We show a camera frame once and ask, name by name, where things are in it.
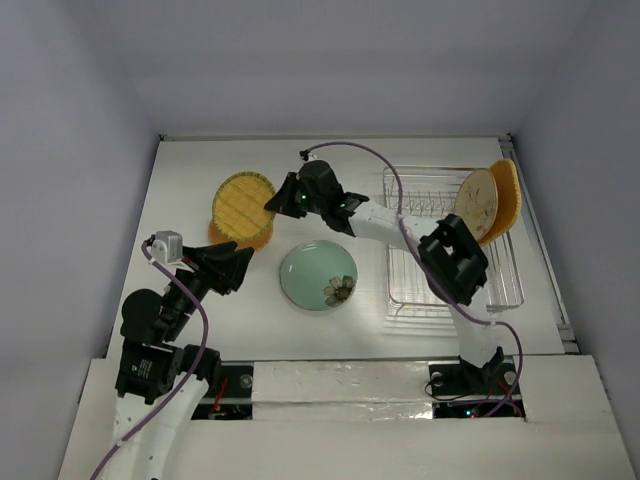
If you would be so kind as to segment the orange wicker plate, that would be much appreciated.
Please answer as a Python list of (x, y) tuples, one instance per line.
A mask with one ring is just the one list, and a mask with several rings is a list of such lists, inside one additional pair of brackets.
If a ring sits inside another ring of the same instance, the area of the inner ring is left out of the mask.
[(253, 236), (252, 238), (241, 239), (235, 234), (225, 233), (215, 222), (211, 220), (208, 226), (208, 240), (211, 244), (222, 244), (235, 242), (239, 249), (253, 248), (255, 251), (263, 250), (273, 235), (273, 226), (269, 225), (263, 232)]
[(518, 172), (514, 161), (503, 158), (495, 162), (489, 171), (496, 182), (498, 203), (494, 223), (479, 241), (481, 247), (486, 247), (515, 225), (522, 205)]

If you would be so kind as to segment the yellow-green woven plate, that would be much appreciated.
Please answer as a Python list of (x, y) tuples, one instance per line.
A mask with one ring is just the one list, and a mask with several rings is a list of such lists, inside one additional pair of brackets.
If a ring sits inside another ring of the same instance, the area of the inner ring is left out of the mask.
[(225, 233), (252, 238), (273, 226), (275, 214), (264, 209), (275, 195), (273, 184), (257, 172), (240, 172), (227, 178), (212, 202), (212, 219)]

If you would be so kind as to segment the teal floral plate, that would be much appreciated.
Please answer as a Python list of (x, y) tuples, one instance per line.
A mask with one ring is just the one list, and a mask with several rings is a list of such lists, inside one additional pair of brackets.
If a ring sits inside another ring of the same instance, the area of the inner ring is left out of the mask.
[(282, 260), (279, 280), (295, 306), (325, 312), (346, 303), (354, 294), (358, 270), (352, 255), (328, 240), (303, 243)]

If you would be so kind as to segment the cream floral plate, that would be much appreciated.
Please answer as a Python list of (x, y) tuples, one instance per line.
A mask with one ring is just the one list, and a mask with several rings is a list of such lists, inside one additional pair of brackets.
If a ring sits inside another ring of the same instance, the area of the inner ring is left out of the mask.
[(476, 240), (480, 240), (494, 224), (498, 207), (498, 191), (488, 169), (476, 169), (461, 184), (453, 213), (460, 217)]

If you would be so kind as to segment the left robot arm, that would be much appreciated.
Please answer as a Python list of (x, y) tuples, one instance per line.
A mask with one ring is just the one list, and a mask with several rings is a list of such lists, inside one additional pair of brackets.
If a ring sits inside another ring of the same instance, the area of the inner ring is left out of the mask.
[(95, 479), (163, 479), (191, 419), (251, 414), (252, 366), (223, 365), (206, 345), (207, 327), (195, 345), (175, 342), (194, 313), (207, 316), (202, 301), (208, 293), (240, 288), (253, 248), (234, 242), (186, 247), (180, 234), (159, 231), (141, 249), (169, 283), (162, 294), (136, 290), (122, 305), (113, 445)]

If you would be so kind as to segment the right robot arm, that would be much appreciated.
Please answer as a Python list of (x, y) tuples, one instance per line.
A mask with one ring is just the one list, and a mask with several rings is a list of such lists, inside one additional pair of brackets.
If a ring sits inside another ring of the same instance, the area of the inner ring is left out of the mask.
[(264, 208), (296, 219), (315, 214), (336, 232), (411, 254), (431, 292), (451, 312), (459, 340), (462, 384), (482, 392), (496, 381), (504, 353), (486, 313), (483, 287), (488, 259), (458, 216), (433, 220), (403, 215), (363, 194), (344, 190), (323, 160), (288, 173)]

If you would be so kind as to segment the white foam strip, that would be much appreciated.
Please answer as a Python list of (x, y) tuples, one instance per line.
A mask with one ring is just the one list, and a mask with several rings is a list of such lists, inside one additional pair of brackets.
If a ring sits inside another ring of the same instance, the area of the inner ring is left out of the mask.
[(254, 365), (258, 421), (430, 420), (423, 361), (295, 361)]

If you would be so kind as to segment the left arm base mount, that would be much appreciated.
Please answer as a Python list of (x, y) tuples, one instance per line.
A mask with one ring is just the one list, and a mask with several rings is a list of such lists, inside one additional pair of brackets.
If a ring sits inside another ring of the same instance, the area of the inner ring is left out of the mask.
[(220, 379), (196, 406), (192, 420), (251, 420), (254, 364), (223, 362)]

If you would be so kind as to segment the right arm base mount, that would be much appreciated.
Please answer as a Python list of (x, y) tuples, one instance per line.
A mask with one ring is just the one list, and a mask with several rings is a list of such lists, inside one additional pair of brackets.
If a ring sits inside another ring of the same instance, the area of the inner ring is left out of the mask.
[(454, 362), (428, 363), (425, 394), (433, 401), (436, 419), (475, 419), (491, 415), (504, 418), (526, 418), (520, 388), (512, 387), (516, 367), (512, 362), (502, 364), (486, 383), (472, 386), (462, 374), (462, 367)]

